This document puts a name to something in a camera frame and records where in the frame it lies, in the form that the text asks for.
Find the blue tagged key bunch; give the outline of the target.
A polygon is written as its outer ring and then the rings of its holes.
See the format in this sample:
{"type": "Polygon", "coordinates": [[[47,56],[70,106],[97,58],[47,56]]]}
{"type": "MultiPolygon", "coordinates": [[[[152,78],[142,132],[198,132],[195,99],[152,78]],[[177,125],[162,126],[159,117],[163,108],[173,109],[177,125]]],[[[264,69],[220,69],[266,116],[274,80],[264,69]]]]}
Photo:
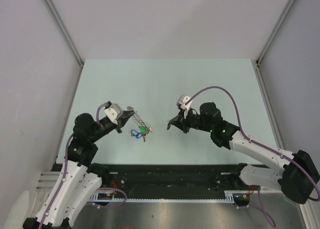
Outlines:
{"type": "Polygon", "coordinates": [[[135,129],[132,129],[132,130],[130,131],[130,135],[131,135],[132,137],[135,137],[136,139],[142,138],[144,142],[146,141],[146,135],[147,135],[147,134],[143,134],[143,133],[141,133],[141,132],[138,132],[138,131],[135,130],[135,129]]]}

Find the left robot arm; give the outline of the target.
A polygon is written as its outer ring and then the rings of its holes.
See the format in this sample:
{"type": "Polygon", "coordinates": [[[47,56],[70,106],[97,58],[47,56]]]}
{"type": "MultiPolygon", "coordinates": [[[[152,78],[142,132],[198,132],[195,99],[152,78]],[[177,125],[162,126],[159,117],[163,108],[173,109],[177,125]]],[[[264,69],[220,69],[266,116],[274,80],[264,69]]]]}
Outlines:
{"type": "Polygon", "coordinates": [[[25,219],[24,229],[72,228],[94,192],[110,185],[108,167],[92,162],[98,151],[95,143],[112,131],[121,133],[134,111],[110,104],[105,112],[101,120],[94,120],[89,113],[75,118],[59,177],[36,216],[25,219]]]}

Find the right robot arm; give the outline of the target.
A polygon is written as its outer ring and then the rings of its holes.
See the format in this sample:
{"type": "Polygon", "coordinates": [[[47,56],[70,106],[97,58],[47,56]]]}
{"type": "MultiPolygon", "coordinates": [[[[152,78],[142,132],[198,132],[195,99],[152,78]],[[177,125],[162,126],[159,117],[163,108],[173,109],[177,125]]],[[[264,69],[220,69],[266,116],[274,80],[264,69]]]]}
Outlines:
{"type": "Polygon", "coordinates": [[[240,163],[230,177],[235,189],[242,190],[247,185],[274,189],[301,205],[312,199],[313,191],[320,191],[320,174],[307,152],[272,148],[250,138],[239,126],[224,120],[213,102],[203,103],[199,111],[182,105],[178,108],[179,113],[168,122],[168,129],[175,126],[185,134],[191,129],[207,132],[217,147],[245,154],[264,165],[240,163]]]}

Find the metal disc keyring holder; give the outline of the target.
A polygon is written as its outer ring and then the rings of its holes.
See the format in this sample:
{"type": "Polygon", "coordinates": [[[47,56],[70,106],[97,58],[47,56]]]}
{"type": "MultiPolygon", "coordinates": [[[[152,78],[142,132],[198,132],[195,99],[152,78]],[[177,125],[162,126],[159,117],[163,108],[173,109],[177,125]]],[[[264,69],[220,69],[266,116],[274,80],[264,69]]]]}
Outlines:
{"type": "Polygon", "coordinates": [[[131,118],[135,122],[135,124],[138,126],[138,128],[139,126],[144,126],[146,127],[146,134],[149,134],[152,132],[151,126],[145,120],[142,119],[142,117],[138,114],[138,112],[132,106],[128,106],[127,110],[134,111],[134,115],[131,118]]]}

